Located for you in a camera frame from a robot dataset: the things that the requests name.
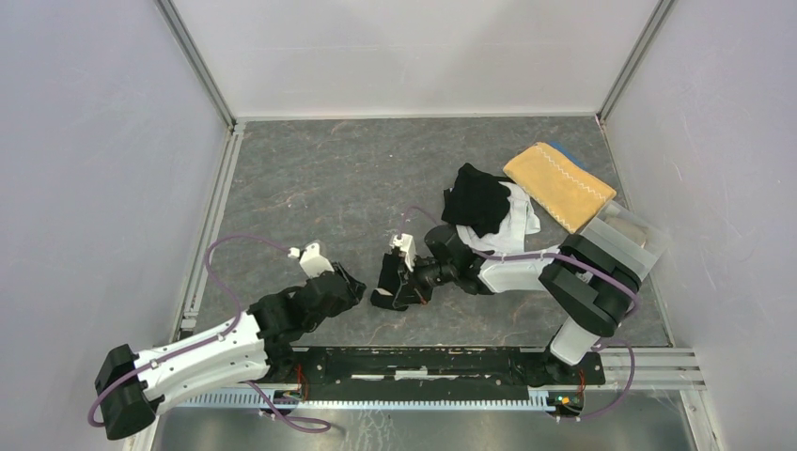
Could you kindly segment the black underwear beige waistband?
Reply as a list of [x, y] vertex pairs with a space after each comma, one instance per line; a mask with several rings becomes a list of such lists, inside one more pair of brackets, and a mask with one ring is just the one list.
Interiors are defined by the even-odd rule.
[[403, 312], [411, 305], [427, 304], [431, 293], [420, 284], [402, 257], [384, 254], [378, 284], [371, 291], [369, 300], [375, 307]]

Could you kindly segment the white underwear black waistband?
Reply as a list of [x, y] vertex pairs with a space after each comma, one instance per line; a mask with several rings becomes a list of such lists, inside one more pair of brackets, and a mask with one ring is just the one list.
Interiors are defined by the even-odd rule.
[[457, 225], [457, 233], [464, 244], [478, 251], [520, 254], [524, 252], [525, 237], [540, 232], [540, 221], [531, 198], [521, 187], [506, 181], [500, 181], [500, 184], [509, 190], [509, 211], [499, 231], [479, 237], [472, 227]]

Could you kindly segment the clear plastic organizer box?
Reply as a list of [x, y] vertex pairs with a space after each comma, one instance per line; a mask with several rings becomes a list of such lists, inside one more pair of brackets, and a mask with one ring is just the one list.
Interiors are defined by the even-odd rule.
[[667, 234], [615, 201], [578, 231], [644, 282], [671, 240]]

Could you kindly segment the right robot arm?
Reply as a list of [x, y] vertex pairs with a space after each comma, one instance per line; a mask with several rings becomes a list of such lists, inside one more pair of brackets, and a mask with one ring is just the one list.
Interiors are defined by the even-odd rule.
[[546, 292], [567, 314], [542, 359], [545, 376], [566, 383], [601, 341], [614, 336], [639, 307], [641, 277], [582, 234], [570, 234], [544, 250], [499, 254], [465, 244], [451, 225], [439, 225], [424, 238], [427, 257], [415, 251], [414, 238], [393, 239], [385, 257], [381, 288], [389, 306], [401, 310], [430, 301], [435, 288], [454, 284], [467, 294], [491, 296], [510, 291]]

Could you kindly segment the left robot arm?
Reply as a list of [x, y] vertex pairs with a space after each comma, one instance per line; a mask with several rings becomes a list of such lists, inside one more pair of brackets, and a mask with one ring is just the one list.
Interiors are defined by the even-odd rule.
[[287, 381], [298, 366], [293, 343], [358, 305], [365, 291], [335, 262], [203, 333], [150, 350], [117, 346], [95, 378], [88, 422], [116, 441], [192, 397], [240, 382]]

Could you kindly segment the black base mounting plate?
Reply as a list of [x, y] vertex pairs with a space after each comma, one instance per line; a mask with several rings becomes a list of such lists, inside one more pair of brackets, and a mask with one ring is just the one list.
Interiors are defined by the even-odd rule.
[[309, 401], [510, 401], [529, 389], [606, 382], [601, 356], [567, 365], [518, 347], [309, 347], [259, 378], [307, 388]]

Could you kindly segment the folded yellow towel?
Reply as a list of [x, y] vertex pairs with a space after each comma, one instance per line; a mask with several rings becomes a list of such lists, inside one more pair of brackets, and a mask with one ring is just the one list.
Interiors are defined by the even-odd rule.
[[570, 233], [586, 225], [617, 195], [610, 185], [543, 142], [512, 158], [503, 171]]

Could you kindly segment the blue cloth under towel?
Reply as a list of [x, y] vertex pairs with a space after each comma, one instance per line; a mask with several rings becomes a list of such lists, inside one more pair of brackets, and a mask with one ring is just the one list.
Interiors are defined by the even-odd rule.
[[569, 151], [567, 151], [562, 145], [557, 142], [549, 142], [549, 146], [555, 149], [558, 153], [560, 153], [563, 157], [565, 157], [572, 165], [578, 167], [583, 171], [587, 171], [587, 168]]

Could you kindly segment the aluminium frame rail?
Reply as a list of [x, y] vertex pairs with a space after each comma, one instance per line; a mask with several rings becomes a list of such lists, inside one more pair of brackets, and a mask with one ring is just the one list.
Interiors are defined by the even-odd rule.
[[706, 383], [691, 350], [672, 348], [613, 347], [596, 352], [601, 356], [606, 382], [576, 389], [555, 386], [529, 389], [524, 400], [510, 401], [309, 401], [307, 388], [286, 383], [246, 381], [192, 397], [176, 407], [257, 406], [260, 395], [279, 407], [310, 409], [387, 410], [538, 410], [553, 411], [566, 402], [576, 403], [591, 392], [624, 394], [631, 391], [702, 390]]

